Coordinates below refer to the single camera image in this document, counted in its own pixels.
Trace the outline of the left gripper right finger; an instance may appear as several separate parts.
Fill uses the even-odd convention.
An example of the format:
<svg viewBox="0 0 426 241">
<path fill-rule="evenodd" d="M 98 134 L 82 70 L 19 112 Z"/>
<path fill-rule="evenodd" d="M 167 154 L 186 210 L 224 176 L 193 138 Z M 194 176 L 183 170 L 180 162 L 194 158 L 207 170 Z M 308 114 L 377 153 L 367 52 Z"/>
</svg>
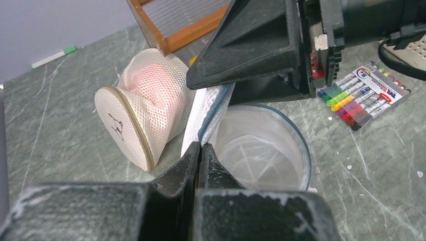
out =
<svg viewBox="0 0 426 241">
<path fill-rule="evenodd" d="M 331 209 L 307 191 L 245 189 L 210 144 L 200 157 L 195 240 L 340 240 Z"/>
</svg>

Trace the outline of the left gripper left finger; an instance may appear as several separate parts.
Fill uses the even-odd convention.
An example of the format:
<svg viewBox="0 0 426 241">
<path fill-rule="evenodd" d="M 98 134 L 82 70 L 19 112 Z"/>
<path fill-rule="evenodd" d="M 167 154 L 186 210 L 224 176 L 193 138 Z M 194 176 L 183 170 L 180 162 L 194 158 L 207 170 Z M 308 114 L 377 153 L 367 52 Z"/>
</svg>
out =
<svg viewBox="0 0 426 241">
<path fill-rule="evenodd" d="M 1 240 L 188 240 L 201 146 L 147 183 L 45 183 L 27 188 Z"/>
</svg>

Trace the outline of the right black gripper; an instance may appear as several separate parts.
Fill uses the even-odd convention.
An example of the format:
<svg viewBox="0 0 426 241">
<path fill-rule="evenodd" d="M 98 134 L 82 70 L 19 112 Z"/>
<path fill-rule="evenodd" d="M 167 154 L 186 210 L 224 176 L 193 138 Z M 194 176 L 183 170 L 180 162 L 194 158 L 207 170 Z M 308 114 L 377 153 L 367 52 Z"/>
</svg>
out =
<svg viewBox="0 0 426 241">
<path fill-rule="evenodd" d="M 337 79 L 344 29 L 341 1 L 232 1 L 187 86 L 233 84 L 231 103 L 315 98 Z"/>
</svg>

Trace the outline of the round white mesh laundry bag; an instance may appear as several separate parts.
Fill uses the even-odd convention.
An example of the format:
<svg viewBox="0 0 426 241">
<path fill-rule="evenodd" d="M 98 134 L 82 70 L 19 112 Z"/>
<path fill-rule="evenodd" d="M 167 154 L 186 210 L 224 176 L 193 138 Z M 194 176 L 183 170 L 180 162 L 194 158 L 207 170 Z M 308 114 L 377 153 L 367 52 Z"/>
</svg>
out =
<svg viewBox="0 0 426 241">
<path fill-rule="evenodd" d="M 211 144 L 219 164 L 243 187 L 307 191 L 312 163 L 297 126 L 263 104 L 231 105 L 233 84 L 195 92 L 181 150 Z"/>
</svg>

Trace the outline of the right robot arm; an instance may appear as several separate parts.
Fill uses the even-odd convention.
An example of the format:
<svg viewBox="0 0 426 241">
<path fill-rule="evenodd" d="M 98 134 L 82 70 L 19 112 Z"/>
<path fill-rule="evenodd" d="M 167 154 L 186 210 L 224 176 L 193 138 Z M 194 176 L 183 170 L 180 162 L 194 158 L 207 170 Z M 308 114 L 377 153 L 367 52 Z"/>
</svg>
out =
<svg viewBox="0 0 426 241">
<path fill-rule="evenodd" d="M 337 78 L 341 52 L 425 33 L 425 1 L 232 1 L 189 68 L 190 89 L 233 87 L 231 104 L 314 98 Z"/>
</svg>

